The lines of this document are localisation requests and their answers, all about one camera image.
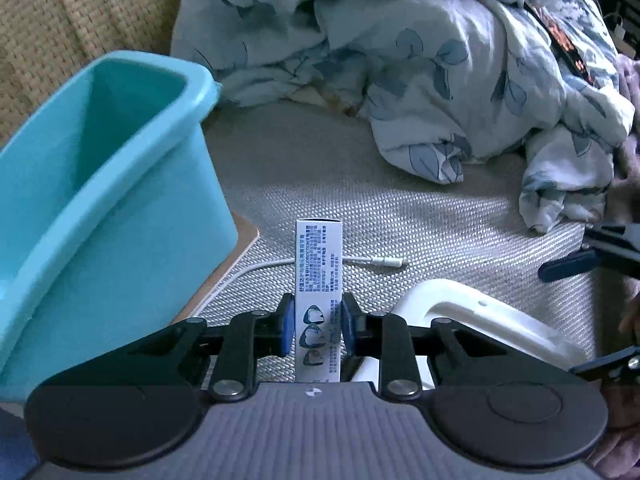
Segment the woven rattan headboard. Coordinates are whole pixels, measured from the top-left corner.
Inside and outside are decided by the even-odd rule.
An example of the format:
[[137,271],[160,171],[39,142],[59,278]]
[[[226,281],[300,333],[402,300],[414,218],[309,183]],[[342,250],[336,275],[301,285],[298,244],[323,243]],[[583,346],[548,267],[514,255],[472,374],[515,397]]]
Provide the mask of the woven rattan headboard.
[[1,141],[88,63],[166,54],[180,0],[1,0]]

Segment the white printed carton box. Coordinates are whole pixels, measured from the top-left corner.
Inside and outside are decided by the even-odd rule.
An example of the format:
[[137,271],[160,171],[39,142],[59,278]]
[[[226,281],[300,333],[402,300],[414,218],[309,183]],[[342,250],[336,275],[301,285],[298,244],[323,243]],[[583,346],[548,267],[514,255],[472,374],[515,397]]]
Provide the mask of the white printed carton box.
[[342,295],[342,222],[298,219],[294,292],[298,382],[340,380]]

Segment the white plastic lid tray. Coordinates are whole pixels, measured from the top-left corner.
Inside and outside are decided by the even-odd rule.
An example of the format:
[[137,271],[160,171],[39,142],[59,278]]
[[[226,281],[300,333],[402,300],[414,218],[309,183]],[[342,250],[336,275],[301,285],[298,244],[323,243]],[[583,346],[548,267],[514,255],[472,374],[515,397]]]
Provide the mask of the white plastic lid tray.
[[430,326],[435,318],[451,318],[563,370],[588,361],[586,352],[557,330],[470,286],[443,278],[413,286],[390,312],[419,327]]

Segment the teal plastic storage bin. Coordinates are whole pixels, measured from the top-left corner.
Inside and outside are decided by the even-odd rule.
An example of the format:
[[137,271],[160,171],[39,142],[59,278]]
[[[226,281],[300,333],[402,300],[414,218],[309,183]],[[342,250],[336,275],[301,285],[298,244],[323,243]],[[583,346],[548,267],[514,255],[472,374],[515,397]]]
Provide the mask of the teal plastic storage bin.
[[200,64],[115,51],[1,153],[1,397],[168,325],[239,234],[202,122]]

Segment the blue leaf print quilt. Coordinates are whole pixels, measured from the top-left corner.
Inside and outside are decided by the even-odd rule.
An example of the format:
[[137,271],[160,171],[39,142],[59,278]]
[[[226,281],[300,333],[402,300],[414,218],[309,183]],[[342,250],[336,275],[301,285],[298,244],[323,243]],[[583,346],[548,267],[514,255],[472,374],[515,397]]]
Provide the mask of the blue leaf print quilt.
[[541,233],[603,218],[634,121],[596,0],[181,0],[170,50],[227,104],[367,119],[386,162],[435,183],[523,150]]

